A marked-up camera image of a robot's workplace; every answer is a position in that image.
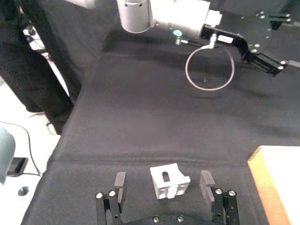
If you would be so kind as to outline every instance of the black cable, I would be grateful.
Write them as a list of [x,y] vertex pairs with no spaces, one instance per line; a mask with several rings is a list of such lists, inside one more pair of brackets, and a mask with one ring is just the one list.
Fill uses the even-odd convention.
[[39,46],[40,48],[45,48],[45,47],[42,47],[42,46],[40,46],[38,43],[37,43],[37,41],[35,40],[35,39],[33,39],[33,41],[37,44],[37,46]]
[[8,177],[19,177],[21,175],[34,175],[34,176],[38,176],[38,177],[41,176],[41,175],[38,175],[37,173],[24,172],[24,173],[21,173],[21,174],[9,175]]
[[41,176],[42,173],[41,173],[40,170],[38,169],[38,167],[37,167],[37,165],[36,165],[36,163],[35,163],[35,161],[34,161],[34,159],[33,159],[33,156],[32,156],[31,142],[30,142],[30,135],[29,135],[27,129],[24,128],[24,127],[22,127],[22,126],[20,126],[20,125],[14,124],[14,123],[7,123],[7,122],[3,122],[3,121],[1,121],[1,120],[0,120],[0,122],[1,122],[1,123],[5,123],[5,124],[9,124],[9,125],[14,125],[14,126],[20,127],[20,128],[22,128],[23,130],[25,130],[25,132],[27,133],[27,136],[28,136],[28,146],[29,146],[30,158],[31,158],[31,160],[32,160],[32,162],[33,162],[33,165],[34,165],[36,171],[37,171],[37,176]]
[[45,113],[44,112],[37,112],[31,116],[29,116],[28,118],[34,117],[34,116],[43,116]]
[[52,135],[56,135],[56,134],[54,134],[54,133],[52,133],[52,132],[50,131],[50,129],[49,129],[49,125],[50,125],[50,124],[51,124],[50,121],[48,121],[47,124],[46,124],[46,127],[47,127],[47,129],[48,129],[48,132],[49,132],[50,134],[52,134]]

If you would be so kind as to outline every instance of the black fabric table cover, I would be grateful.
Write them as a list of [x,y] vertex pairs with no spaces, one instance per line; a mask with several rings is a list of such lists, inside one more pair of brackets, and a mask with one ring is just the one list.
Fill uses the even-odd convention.
[[[218,92],[199,91],[184,73],[194,48],[175,46],[167,36],[111,32],[87,71],[22,224],[95,225],[95,193],[111,190],[123,171],[123,221],[169,213],[210,220],[199,188],[201,170],[211,171],[217,187],[237,191],[242,225],[268,224],[247,160],[259,145],[300,144],[299,70],[287,68],[271,78],[241,63],[233,51],[233,82]],[[279,30],[268,51],[299,60],[299,37]],[[191,65],[195,77],[206,64],[219,77],[230,73],[225,54],[207,52]],[[183,196],[157,200],[149,168],[171,163],[191,184]]]

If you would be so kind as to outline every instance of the gray object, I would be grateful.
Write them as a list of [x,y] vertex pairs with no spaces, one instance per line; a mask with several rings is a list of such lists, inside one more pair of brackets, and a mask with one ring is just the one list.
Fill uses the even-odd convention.
[[[206,203],[210,206],[215,201],[214,194],[211,191],[212,186],[216,183],[209,171],[202,170],[200,173],[200,188]],[[217,194],[221,194],[220,189],[216,190]]]
[[5,183],[6,175],[15,153],[15,139],[3,127],[0,127],[0,185]]
[[150,28],[148,0],[117,0],[121,24],[130,33],[143,33]]
[[114,187],[117,190],[118,202],[123,205],[126,196],[126,172],[117,173],[116,180],[114,182]]
[[294,61],[294,60],[290,60],[289,64],[293,67],[299,67],[300,68],[300,62]]

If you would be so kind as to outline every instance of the bolt head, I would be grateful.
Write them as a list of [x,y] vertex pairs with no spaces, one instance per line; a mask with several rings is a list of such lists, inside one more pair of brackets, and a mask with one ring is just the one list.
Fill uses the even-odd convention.
[[222,190],[221,189],[216,189],[216,193],[218,194],[218,195],[220,195],[220,194],[222,194]]
[[229,194],[230,196],[236,196],[236,193],[235,193],[235,191],[233,191],[233,190],[228,191],[228,194]]
[[101,192],[99,192],[99,193],[96,194],[96,198],[99,199],[99,198],[102,198],[102,197],[103,197],[103,194]]
[[155,217],[153,217],[152,220],[153,220],[154,223],[158,223],[159,222],[159,217],[155,216]]
[[177,216],[177,221],[178,222],[183,222],[184,221],[184,217],[183,216]]
[[109,195],[110,197],[113,197],[113,196],[116,195],[116,192],[115,192],[115,191],[111,191],[110,193],[108,193],[108,195]]

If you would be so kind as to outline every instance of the gray cylindrical motor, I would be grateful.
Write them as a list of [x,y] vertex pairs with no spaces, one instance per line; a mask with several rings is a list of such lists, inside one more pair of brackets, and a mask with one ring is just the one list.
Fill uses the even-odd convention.
[[10,164],[15,153],[15,139],[0,127],[0,186],[4,184]]
[[117,0],[121,24],[130,33],[143,33],[150,28],[149,0]]

